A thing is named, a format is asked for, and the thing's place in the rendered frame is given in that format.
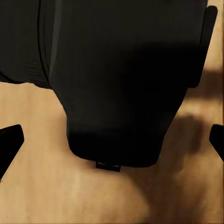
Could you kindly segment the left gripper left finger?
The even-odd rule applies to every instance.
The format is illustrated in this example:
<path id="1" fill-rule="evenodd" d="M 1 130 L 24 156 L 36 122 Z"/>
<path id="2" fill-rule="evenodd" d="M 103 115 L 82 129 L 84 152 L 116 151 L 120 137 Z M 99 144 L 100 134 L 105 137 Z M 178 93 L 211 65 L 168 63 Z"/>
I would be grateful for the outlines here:
<path id="1" fill-rule="evenodd" d="M 0 129 L 0 180 L 24 142 L 20 124 Z"/>

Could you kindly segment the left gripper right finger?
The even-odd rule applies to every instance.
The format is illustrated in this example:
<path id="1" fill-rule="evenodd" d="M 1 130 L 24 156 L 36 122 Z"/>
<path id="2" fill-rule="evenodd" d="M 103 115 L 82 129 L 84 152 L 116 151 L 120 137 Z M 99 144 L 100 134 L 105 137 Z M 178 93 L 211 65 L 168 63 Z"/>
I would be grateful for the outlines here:
<path id="1" fill-rule="evenodd" d="M 224 126 L 213 124 L 209 141 L 217 151 L 220 158 L 224 161 Z"/>

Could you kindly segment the digital camera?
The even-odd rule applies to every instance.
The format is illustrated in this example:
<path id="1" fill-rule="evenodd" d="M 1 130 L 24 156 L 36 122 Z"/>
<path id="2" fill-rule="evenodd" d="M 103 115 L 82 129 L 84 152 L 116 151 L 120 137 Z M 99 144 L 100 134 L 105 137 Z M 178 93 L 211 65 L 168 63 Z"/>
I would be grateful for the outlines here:
<path id="1" fill-rule="evenodd" d="M 0 82 L 52 89 L 74 155 L 147 168 L 201 79 L 208 0 L 0 0 Z"/>

